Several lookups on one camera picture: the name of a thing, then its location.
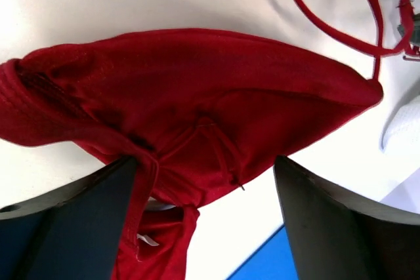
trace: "white tag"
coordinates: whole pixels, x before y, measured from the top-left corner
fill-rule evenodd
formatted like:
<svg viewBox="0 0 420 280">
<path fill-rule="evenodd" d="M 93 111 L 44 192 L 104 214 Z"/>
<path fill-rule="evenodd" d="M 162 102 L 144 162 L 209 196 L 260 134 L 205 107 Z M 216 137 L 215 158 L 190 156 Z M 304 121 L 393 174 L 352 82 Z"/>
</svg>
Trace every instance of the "white tag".
<svg viewBox="0 0 420 280">
<path fill-rule="evenodd" d="M 159 243 L 156 243 L 153 239 L 151 239 L 147 235 L 137 234 L 137 239 L 141 239 L 142 241 L 149 244 L 150 246 L 159 246 Z"/>
</svg>

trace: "red fabric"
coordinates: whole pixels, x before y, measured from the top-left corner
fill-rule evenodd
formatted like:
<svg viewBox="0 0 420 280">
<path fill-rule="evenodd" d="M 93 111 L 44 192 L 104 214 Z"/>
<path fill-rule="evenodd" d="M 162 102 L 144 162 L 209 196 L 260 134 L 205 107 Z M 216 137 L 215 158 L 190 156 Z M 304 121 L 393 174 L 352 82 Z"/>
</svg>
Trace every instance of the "red fabric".
<svg viewBox="0 0 420 280">
<path fill-rule="evenodd" d="M 374 56 L 375 79 L 379 57 L 407 47 L 408 37 L 395 49 L 382 47 L 377 0 L 369 0 L 377 46 L 338 32 L 296 2 L 328 34 Z M 113 279 L 181 280 L 197 209 L 254 179 L 275 156 L 378 103 L 375 79 L 307 50 L 229 31 L 130 33 L 0 65 L 0 138 L 25 146 L 71 140 L 106 163 L 135 156 Z M 149 196 L 177 207 L 147 212 Z"/>
</svg>

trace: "red strap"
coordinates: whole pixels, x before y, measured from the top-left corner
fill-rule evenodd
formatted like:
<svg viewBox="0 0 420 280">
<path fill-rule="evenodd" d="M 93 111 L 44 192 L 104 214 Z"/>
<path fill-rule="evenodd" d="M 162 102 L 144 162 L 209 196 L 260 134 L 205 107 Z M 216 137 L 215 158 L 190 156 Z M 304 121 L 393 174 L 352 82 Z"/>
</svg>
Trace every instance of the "red strap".
<svg viewBox="0 0 420 280">
<path fill-rule="evenodd" d="M 379 68 L 381 57 L 386 55 L 398 54 L 405 50 L 408 55 L 415 56 L 415 51 L 410 47 L 410 37 L 414 31 L 414 21 L 413 21 L 413 7 L 410 0 L 400 0 L 400 16 L 401 24 L 404 27 L 405 35 L 401 41 L 393 48 L 387 49 L 383 47 L 383 31 L 384 31 L 384 21 L 381 11 L 381 6 L 379 0 L 367 0 L 372 9 L 373 16 L 377 24 L 377 44 L 372 45 L 361 41 L 353 36 L 350 36 L 346 33 L 338 31 L 335 28 L 332 28 L 324 21 L 319 19 L 303 2 L 303 0 L 295 0 L 297 6 L 302 10 L 304 15 L 322 31 L 326 32 L 329 36 L 336 39 L 339 42 L 342 42 L 345 45 L 348 45 L 364 54 L 375 57 L 375 66 L 373 71 L 373 78 L 378 79 Z"/>
</svg>

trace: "red drawstring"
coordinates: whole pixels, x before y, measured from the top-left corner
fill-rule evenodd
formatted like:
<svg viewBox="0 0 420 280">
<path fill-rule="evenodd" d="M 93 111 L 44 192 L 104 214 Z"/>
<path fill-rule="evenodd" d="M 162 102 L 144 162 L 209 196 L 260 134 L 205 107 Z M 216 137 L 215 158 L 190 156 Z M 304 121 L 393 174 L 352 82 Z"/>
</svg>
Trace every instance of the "red drawstring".
<svg viewBox="0 0 420 280">
<path fill-rule="evenodd" d="M 381 11 L 381 6 L 379 0 L 367 0 L 372 9 L 373 16 L 377 24 L 377 44 L 372 45 L 361 41 L 353 36 L 350 36 L 346 33 L 338 31 L 335 28 L 332 28 L 324 21 L 319 19 L 303 2 L 303 0 L 294 0 L 297 6 L 302 10 L 304 15 L 318 28 L 327 33 L 332 38 L 337 41 L 350 46 L 364 54 L 375 57 L 375 65 L 373 69 L 373 78 L 378 80 L 379 68 L 381 65 L 381 57 L 388 56 L 393 54 L 398 54 L 403 50 L 407 55 L 410 56 L 419 56 L 419 52 L 416 49 L 411 48 L 410 46 L 410 37 L 414 31 L 414 21 L 413 21 L 413 7 L 410 0 L 400 0 L 399 9 L 401 16 L 401 25 L 403 25 L 405 34 L 403 38 L 398 42 L 398 44 L 393 49 L 387 49 L 383 47 L 383 33 L 384 33 L 384 21 Z"/>
</svg>

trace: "red cloth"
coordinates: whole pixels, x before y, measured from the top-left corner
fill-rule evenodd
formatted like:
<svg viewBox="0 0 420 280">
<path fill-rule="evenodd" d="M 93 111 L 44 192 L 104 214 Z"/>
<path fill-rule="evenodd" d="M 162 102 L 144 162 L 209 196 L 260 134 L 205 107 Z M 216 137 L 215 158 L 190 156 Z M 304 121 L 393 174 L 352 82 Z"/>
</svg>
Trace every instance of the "red cloth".
<svg viewBox="0 0 420 280">
<path fill-rule="evenodd" d="M 0 67 L 0 137 L 71 140 L 140 162 L 114 279 L 184 279 L 204 206 L 378 103 L 380 84 L 277 41 L 215 30 L 130 33 Z M 176 205 L 144 212 L 149 196 Z M 151 247 L 137 233 L 159 243 Z"/>
</svg>

